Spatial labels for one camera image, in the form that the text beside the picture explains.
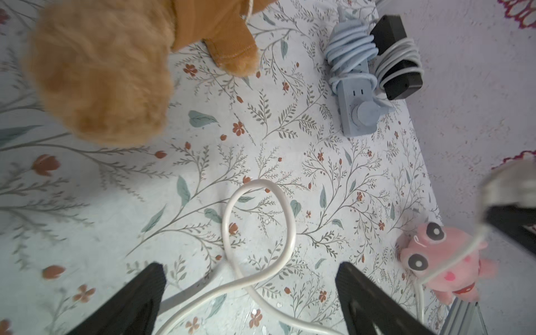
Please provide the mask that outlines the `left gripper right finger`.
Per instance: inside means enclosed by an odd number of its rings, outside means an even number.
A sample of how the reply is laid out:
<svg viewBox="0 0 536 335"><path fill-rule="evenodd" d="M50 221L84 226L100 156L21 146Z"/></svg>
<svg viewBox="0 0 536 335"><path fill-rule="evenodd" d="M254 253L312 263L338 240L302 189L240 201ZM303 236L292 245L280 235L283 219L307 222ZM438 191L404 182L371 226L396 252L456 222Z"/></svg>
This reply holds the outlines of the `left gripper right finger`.
<svg viewBox="0 0 536 335"><path fill-rule="evenodd" d="M342 262L336 289L350 335L432 335L352 263Z"/></svg>

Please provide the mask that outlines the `blue power strip with cord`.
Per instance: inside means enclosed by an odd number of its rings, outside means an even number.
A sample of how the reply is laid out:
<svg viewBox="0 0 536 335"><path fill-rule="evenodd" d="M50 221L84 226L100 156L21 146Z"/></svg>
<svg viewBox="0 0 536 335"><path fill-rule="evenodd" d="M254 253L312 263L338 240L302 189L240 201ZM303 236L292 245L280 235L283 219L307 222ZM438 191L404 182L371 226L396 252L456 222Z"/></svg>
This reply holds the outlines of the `blue power strip with cord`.
<svg viewBox="0 0 536 335"><path fill-rule="evenodd" d="M364 21L342 6L338 14L339 22L325 50L331 66L329 86L338 97L343 135L371 135L377 131L380 118L394 111L374 94L378 78L370 73L369 61L378 56L379 50Z"/></svg>

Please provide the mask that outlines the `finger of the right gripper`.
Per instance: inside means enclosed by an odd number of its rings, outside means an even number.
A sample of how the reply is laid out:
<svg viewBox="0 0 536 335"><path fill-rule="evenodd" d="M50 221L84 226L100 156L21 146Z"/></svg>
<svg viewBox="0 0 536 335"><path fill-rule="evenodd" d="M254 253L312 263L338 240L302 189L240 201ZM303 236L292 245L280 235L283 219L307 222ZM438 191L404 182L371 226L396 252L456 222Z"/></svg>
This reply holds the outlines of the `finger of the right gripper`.
<svg viewBox="0 0 536 335"><path fill-rule="evenodd" d="M535 255L535 208L492 206L485 211L484 221L529 254Z"/></svg>

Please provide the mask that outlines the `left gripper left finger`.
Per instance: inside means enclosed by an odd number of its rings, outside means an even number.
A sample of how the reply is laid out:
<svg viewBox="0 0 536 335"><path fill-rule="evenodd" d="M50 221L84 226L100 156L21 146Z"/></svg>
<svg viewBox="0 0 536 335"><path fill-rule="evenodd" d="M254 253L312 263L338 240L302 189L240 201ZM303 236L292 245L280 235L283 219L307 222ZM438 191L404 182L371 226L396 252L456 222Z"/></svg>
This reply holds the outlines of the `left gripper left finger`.
<svg viewBox="0 0 536 335"><path fill-rule="evenodd" d="M165 287L163 265L153 262L69 333L151 334Z"/></svg>

